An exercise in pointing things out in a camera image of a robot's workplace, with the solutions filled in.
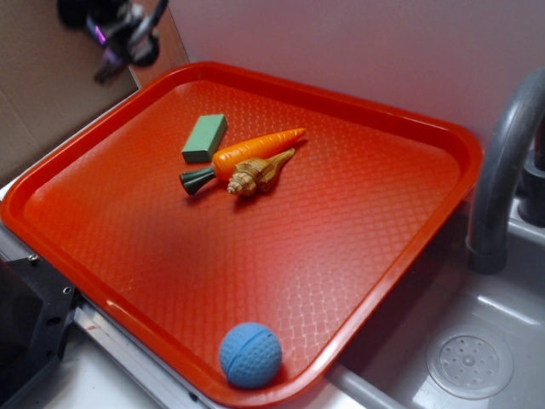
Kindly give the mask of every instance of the green foam block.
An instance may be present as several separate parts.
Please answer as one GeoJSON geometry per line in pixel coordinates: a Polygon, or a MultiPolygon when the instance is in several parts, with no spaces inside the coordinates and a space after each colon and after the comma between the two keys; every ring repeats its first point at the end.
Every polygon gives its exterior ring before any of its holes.
{"type": "Polygon", "coordinates": [[[189,164],[210,162],[225,134],[225,115],[203,115],[193,127],[181,154],[189,164]]]}

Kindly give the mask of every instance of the seashell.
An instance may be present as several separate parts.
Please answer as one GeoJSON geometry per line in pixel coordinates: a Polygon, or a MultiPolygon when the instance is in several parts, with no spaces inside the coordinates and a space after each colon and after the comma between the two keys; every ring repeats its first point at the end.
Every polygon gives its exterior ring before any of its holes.
{"type": "Polygon", "coordinates": [[[295,154],[292,147],[269,159],[252,158],[235,166],[227,191],[238,196],[251,196],[256,190],[268,191],[278,179],[282,166],[295,154]]]}

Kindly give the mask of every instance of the gray faucet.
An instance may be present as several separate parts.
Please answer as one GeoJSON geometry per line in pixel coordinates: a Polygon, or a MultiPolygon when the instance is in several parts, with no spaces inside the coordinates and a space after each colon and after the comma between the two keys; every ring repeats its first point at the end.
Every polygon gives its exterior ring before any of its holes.
{"type": "Polygon", "coordinates": [[[508,221],[519,181],[520,217],[545,227],[544,117],[541,68],[514,91],[486,149],[469,217],[468,264],[473,271],[493,274],[505,267],[508,221]]]}

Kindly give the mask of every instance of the rubber ball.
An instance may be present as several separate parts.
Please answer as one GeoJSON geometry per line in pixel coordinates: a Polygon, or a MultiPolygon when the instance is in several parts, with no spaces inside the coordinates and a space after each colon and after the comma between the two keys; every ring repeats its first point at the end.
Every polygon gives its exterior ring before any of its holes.
{"type": "Polygon", "coordinates": [[[230,384],[243,389],[262,388],[282,365],[280,341],[264,325],[237,325],[221,342],[220,364],[230,384]]]}

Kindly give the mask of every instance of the drain strainer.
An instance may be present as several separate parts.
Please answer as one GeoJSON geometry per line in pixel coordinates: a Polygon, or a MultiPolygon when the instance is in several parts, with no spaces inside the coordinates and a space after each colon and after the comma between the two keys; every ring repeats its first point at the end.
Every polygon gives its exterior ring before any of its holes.
{"type": "Polygon", "coordinates": [[[427,349],[427,368],[448,393],[484,399],[500,392],[513,374],[513,357],[495,334],[473,326],[450,328],[427,349]]]}

